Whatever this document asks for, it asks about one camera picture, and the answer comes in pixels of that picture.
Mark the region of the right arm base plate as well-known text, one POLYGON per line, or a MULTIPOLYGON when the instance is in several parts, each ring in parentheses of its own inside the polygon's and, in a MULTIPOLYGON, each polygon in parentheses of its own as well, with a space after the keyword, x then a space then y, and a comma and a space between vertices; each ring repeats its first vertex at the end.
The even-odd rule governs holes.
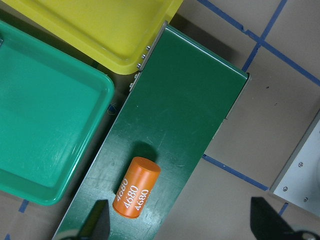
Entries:
POLYGON ((320 113, 317 112, 270 187, 277 197, 320 215, 320 113))

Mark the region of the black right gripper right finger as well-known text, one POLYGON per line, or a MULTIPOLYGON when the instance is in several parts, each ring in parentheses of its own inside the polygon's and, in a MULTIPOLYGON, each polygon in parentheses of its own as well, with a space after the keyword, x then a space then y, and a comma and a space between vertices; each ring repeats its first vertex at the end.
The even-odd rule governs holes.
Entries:
POLYGON ((256 240, 299 240, 300 234, 263 197, 250 201, 250 229, 256 240))

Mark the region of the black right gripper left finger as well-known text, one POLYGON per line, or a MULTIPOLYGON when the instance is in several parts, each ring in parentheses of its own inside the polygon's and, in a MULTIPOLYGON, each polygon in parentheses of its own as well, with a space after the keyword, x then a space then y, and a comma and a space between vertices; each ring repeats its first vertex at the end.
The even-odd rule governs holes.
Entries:
POLYGON ((110 211, 107 199, 97 200, 82 228, 78 240, 108 240, 110 236, 110 211))

